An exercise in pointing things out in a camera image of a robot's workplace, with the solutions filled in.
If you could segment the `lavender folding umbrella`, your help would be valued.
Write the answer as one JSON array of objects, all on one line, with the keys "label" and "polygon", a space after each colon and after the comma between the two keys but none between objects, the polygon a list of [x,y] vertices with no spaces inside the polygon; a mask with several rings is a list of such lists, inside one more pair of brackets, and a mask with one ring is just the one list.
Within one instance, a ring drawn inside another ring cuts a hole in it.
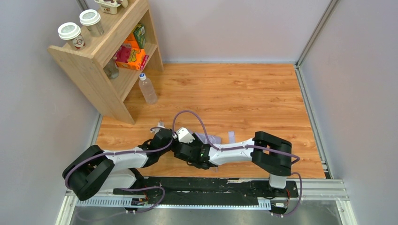
[{"label": "lavender folding umbrella", "polygon": [[212,157],[215,157],[217,153],[221,151],[213,150],[213,145],[220,147],[221,137],[215,135],[206,135],[203,133],[193,133],[195,140],[192,142],[195,149],[191,156],[190,164],[198,169],[208,170],[212,167],[218,167],[221,164],[211,161]]}]

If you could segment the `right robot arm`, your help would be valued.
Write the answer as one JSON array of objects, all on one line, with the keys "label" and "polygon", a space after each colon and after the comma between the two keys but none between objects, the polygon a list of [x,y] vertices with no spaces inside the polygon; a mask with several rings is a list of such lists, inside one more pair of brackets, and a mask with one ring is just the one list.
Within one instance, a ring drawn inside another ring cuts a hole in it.
[{"label": "right robot arm", "polygon": [[269,173],[272,188],[284,189],[291,166],[299,161],[292,154],[292,143],[258,131],[253,138],[229,144],[203,143],[196,135],[179,139],[172,145],[174,157],[199,169],[209,169],[227,163],[252,162]]}]

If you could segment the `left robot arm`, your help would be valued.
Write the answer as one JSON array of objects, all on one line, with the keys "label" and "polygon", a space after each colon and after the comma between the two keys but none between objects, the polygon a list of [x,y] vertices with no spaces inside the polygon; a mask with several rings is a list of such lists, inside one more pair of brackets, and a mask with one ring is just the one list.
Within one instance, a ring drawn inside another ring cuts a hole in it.
[{"label": "left robot arm", "polygon": [[157,163],[171,149],[177,135],[159,128],[152,139],[128,150],[103,150],[92,145],[63,171],[65,186],[84,201],[99,191],[131,188],[139,179],[138,168]]}]

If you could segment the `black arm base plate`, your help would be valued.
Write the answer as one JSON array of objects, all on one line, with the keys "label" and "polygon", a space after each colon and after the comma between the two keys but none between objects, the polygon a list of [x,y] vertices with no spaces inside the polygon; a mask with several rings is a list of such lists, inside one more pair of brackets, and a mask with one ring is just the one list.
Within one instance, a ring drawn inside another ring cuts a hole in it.
[{"label": "black arm base plate", "polygon": [[152,187],[140,191],[148,197],[149,203],[157,202],[165,189],[162,204],[173,205],[230,205],[252,206],[258,204],[258,198],[266,199],[299,196],[296,182],[288,181],[286,188],[278,190],[269,185],[268,180],[246,180],[225,178],[194,178],[194,177],[147,177],[136,181],[134,188]]}]

